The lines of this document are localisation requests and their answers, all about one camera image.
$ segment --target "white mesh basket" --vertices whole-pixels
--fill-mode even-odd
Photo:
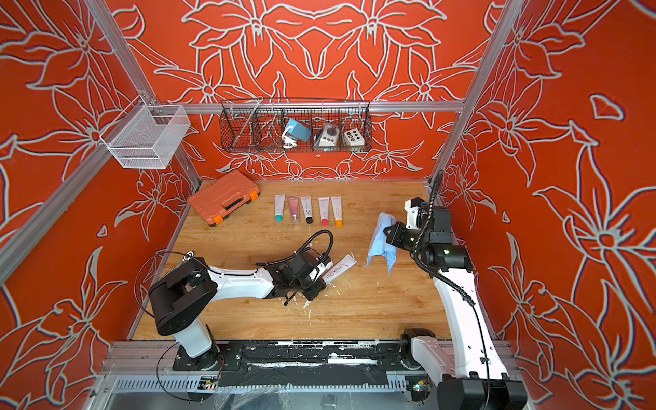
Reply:
[[[145,106],[111,142],[112,155],[123,168],[164,169],[178,149],[190,122],[180,106],[167,124],[157,124]]]

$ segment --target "red patterned wallpaper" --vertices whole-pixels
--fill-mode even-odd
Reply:
[[[111,159],[0,288],[0,408],[81,408],[139,309],[134,280],[165,249],[191,194],[166,171]],[[152,282],[155,264],[138,277]]]
[[[539,409],[656,406],[656,7],[528,1],[442,199]]]
[[[136,96],[84,3],[0,0],[0,246],[96,148]],[[0,287],[0,409],[81,408],[136,315],[190,195],[174,161],[114,159]]]
[[[136,92],[81,0],[0,6],[1,247],[96,147]]]
[[[108,0],[161,101],[464,98],[503,2]],[[219,119],[192,119],[185,147],[205,178],[424,178],[455,114],[375,117],[367,154],[227,154]]]

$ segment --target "white box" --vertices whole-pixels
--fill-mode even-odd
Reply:
[[[320,147],[334,147],[339,139],[339,128],[330,123],[323,124],[321,134],[319,135]]]
[[[365,139],[357,128],[346,131],[342,137],[344,138],[344,143],[350,147],[364,147],[365,145]]]

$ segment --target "blue box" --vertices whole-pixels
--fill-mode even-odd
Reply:
[[[293,136],[297,140],[301,140],[303,142],[307,142],[310,137],[312,136],[312,132],[307,129],[303,124],[299,123],[295,119],[289,119],[287,121],[287,127],[291,126],[291,131],[288,131],[287,134]]]

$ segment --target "black wire basket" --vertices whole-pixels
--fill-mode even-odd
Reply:
[[[323,153],[371,149],[371,114],[366,101],[260,97],[223,100],[221,105],[221,148],[228,152]],[[289,134],[285,133],[285,128],[294,124],[290,120],[302,125],[300,129],[306,136],[310,132],[307,141],[292,136],[290,142]],[[319,139],[329,134],[330,144],[334,146],[319,146],[324,144]]]

